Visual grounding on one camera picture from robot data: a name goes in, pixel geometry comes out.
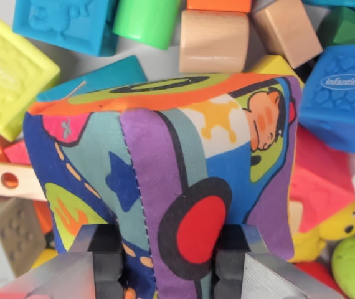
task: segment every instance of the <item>cartoon print fabric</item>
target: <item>cartoon print fabric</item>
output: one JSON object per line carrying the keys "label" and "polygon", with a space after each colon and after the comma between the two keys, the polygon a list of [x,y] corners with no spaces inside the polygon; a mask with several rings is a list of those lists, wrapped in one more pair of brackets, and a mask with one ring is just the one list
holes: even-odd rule
{"label": "cartoon print fabric", "polygon": [[58,251],[118,223],[127,294],[211,298],[224,223],[293,247],[287,199],[300,87],[293,77],[192,75],[36,103],[24,122]]}

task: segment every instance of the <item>blue rubber block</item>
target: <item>blue rubber block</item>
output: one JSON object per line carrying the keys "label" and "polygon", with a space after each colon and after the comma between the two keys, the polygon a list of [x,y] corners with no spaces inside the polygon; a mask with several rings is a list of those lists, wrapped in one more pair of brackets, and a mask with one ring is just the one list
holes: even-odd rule
{"label": "blue rubber block", "polygon": [[118,0],[17,0],[13,31],[94,56],[115,54]]}
{"label": "blue rubber block", "polygon": [[306,82],[300,123],[332,148],[355,153],[355,45],[326,48]]}
{"label": "blue rubber block", "polygon": [[326,6],[334,8],[336,6],[346,6],[355,10],[355,0],[302,0],[303,3],[315,6]]}
{"label": "blue rubber block", "polygon": [[129,56],[40,93],[37,96],[37,101],[52,102],[61,100],[74,91],[82,82],[86,83],[77,89],[73,95],[83,95],[84,93],[117,86],[143,83],[147,82],[147,78],[136,56]]}

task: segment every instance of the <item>green plastic cylinder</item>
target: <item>green plastic cylinder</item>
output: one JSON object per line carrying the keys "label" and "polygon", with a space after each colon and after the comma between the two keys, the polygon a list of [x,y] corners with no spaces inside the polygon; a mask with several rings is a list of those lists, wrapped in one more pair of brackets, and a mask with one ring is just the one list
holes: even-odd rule
{"label": "green plastic cylinder", "polygon": [[155,48],[171,43],[181,0],[120,0],[113,32]]}

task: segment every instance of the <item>stitched seam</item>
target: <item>stitched seam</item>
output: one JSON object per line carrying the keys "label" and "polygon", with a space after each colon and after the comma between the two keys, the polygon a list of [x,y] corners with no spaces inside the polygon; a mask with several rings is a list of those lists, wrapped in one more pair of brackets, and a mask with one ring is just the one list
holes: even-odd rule
{"label": "stitched seam", "polygon": [[140,191],[140,187],[139,187],[138,176],[137,176],[137,173],[136,173],[135,166],[133,164],[132,155],[130,153],[128,143],[126,142],[125,132],[123,131],[123,126],[122,126],[122,122],[121,122],[121,113],[120,113],[120,115],[118,117],[118,121],[119,121],[120,126],[121,126],[123,142],[125,142],[126,150],[128,151],[129,158],[130,158],[130,161],[131,161],[131,164],[132,164],[132,168],[133,168],[133,171],[135,172],[136,186],[137,186],[138,191],[139,191],[139,200],[140,200],[140,203],[141,203],[141,209],[143,211],[144,226],[146,227],[146,236],[147,236],[147,241],[148,241],[149,254],[150,254],[151,260],[153,261],[153,277],[154,277],[154,284],[155,284],[155,292],[157,294],[156,298],[159,299],[159,293],[158,293],[158,289],[157,289],[157,279],[155,277],[155,271],[154,271],[154,260],[153,260],[153,255],[151,253],[150,238],[149,238],[149,235],[148,235],[148,227],[147,227],[147,222],[146,222],[146,211],[144,209],[143,198],[141,197],[141,191]]}

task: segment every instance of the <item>infantino logo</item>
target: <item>infantino logo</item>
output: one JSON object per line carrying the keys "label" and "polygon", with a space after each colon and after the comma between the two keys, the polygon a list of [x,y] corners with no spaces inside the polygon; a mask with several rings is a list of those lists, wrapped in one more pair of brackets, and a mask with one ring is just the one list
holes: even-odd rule
{"label": "infantino logo", "polygon": [[333,75],[322,79],[322,86],[333,90],[355,89],[355,74]]}

